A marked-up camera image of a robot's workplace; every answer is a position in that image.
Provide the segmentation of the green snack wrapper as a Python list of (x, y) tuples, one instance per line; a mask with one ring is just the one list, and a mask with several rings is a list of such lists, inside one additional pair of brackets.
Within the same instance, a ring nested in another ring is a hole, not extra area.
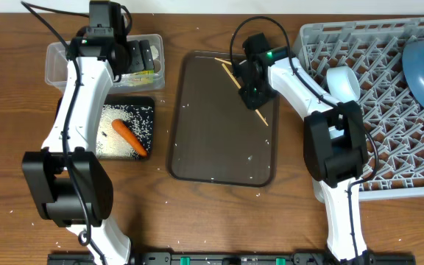
[(139, 86), (151, 84), (154, 82), (155, 72), (153, 70), (139, 71), (131, 74), (125, 74), (122, 80), (129, 86)]

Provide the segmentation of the wooden chopstick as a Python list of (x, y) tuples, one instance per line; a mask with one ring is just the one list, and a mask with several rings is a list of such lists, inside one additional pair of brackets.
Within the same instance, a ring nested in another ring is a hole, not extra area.
[[(239, 84), (239, 82), (237, 81), (237, 79), (232, 75), (232, 73), (230, 72), (230, 70), (228, 69), (228, 67), (222, 63), (222, 68), (225, 70), (225, 72), (227, 73), (227, 75), (229, 76), (229, 78), (231, 78), (231, 80), (233, 81), (233, 83), (235, 84), (235, 86), (240, 89), (241, 86)], [(255, 113), (258, 115), (258, 117), (262, 120), (262, 122), (268, 127), (269, 124), (267, 123), (266, 119), (261, 115), (261, 112), (259, 110), (255, 110)]]
[(214, 59), (221, 62), (221, 63), (227, 64), (227, 65), (230, 65), (230, 66), (232, 65), (232, 63), (230, 61), (226, 61), (226, 60), (223, 60), (223, 59), (220, 59), (220, 58), (217, 58), (217, 57), (215, 57)]

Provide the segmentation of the brown serving tray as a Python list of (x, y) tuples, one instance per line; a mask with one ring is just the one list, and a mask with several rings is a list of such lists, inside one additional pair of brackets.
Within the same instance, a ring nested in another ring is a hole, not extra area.
[(279, 100), (246, 108), (225, 57), (184, 57), (166, 168), (177, 180), (263, 187), (276, 173)]

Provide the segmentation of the orange carrot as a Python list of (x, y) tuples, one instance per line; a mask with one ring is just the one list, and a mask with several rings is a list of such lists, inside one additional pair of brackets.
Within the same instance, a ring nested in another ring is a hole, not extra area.
[(141, 157), (148, 155), (143, 145), (121, 119), (113, 120), (111, 126)]

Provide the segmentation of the light blue small bowl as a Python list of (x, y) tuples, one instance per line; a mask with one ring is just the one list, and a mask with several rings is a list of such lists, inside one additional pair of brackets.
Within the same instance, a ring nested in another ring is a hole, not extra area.
[(330, 94), (340, 102), (357, 102), (361, 89), (354, 71), (348, 66), (329, 68), (326, 73)]

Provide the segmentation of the white rice pile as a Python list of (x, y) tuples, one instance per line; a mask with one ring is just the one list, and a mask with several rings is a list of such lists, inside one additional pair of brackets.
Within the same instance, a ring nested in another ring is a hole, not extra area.
[(154, 108), (104, 105), (96, 137), (98, 159), (145, 160), (152, 150)]

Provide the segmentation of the white napkin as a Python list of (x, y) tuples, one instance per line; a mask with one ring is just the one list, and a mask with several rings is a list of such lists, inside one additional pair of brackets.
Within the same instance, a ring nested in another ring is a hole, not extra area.
[(153, 60), (159, 60), (160, 53), (159, 53), (158, 49), (155, 46), (150, 46), (150, 50), (151, 50), (151, 54), (152, 54), (152, 59)]

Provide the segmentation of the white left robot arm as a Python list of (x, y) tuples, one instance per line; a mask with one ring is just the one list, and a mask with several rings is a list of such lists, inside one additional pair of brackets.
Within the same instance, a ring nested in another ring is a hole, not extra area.
[(134, 264), (131, 239), (112, 217), (113, 184), (96, 157), (102, 108), (132, 63), (125, 37), (75, 37), (66, 47), (67, 80), (53, 127), (22, 171), (42, 219), (77, 236), (95, 264)]

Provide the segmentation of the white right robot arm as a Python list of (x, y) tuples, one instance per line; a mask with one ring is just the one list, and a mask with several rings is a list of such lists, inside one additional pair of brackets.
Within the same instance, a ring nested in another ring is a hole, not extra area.
[(327, 73), (323, 89), (283, 46), (246, 48), (233, 64), (244, 85), (239, 93), (255, 110), (280, 94), (303, 120), (303, 157), (322, 191), (328, 220), (327, 248), (335, 264), (369, 264), (361, 231), (358, 183), (368, 158), (365, 127), (358, 105), (360, 87), (347, 66)]

